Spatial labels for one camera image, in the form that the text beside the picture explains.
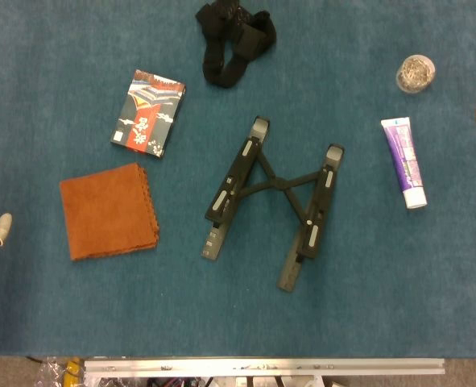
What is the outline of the small yellow object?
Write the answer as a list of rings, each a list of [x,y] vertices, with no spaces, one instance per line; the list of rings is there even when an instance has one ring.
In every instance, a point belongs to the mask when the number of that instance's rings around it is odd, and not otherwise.
[[[81,360],[73,357],[68,360],[65,370],[63,387],[77,387],[82,382],[82,367]]]

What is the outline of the teal felt table cover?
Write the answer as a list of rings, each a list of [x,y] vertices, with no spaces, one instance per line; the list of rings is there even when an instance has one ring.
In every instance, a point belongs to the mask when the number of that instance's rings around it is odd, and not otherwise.
[[[209,0],[0,0],[0,354],[476,357],[476,0],[241,0],[276,44],[240,82],[202,74]],[[415,54],[436,67],[396,84]],[[112,144],[135,70],[185,84],[162,158]],[[205,212],[257,116],[289,179],[345,155],[321,249],[276,282],[288,200],[246,198],[219,257]],[[409,210],[383,119],[409,117],[428,204]],[[137,163],[155,248],[72,261],[64,180]]]

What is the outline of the clear jar of paper clips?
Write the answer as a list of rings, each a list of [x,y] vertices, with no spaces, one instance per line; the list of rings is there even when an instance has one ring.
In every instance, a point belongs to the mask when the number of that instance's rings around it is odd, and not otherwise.
[[[426,56],[415,54],[407,57],[399,67],[395,80],[398,87],[408,94],[426,89],[436,76],[434,63]]]

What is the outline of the purple white toothpaste tube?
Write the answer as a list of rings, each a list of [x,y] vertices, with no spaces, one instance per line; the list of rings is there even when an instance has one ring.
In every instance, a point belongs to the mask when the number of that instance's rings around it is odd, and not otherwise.
[[[383,119],[381,125],[406,208],[414,210],[426,206],[428,202],[414,148],[410,118]]]

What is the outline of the black folding laptop stand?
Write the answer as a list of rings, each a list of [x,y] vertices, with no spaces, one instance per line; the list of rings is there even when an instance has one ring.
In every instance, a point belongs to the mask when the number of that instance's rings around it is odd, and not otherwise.
[[[330,144],[318,171],[286,180],[276,176],[263,154],[263,142],[269,126],[268,119],[255,118],[250,134],[205,212],[205,218],[212,222],[212,227],[201,255],[208,260],[218,258],[244,198],[266,189],[278,190],[285,195],[300,221],[277,282],[279,289],[291,293],[304,260],[316,258],[319,252],[345,148],[340,144]]]

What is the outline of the aluminium profile rail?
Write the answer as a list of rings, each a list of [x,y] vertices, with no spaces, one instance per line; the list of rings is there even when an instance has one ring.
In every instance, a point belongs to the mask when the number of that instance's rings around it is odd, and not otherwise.
[[[268,377],[443,375],[441,358],[171,358],[85,362],[90,377]]]

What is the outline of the orange folded cloth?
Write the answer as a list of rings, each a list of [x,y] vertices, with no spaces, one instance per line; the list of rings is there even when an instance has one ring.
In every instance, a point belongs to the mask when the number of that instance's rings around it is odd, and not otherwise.
[[[147,170],[137,163],[60,183],[72,261],[155,248],[159,224]]]

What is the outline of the dark box with red band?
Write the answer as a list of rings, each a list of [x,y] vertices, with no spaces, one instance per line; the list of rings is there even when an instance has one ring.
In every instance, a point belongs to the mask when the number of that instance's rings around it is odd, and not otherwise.
[[[110,142],[162,158],[185,92],[182,82],[135,70]]]

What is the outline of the clear crumpled plastic bag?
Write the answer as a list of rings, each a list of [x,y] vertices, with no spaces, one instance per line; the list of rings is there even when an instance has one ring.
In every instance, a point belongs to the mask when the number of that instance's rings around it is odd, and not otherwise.
[[[33,387],[64,387],[64,379],[68,377],[64,361],[56,357],[35,359],[35,361],[39,367]]]

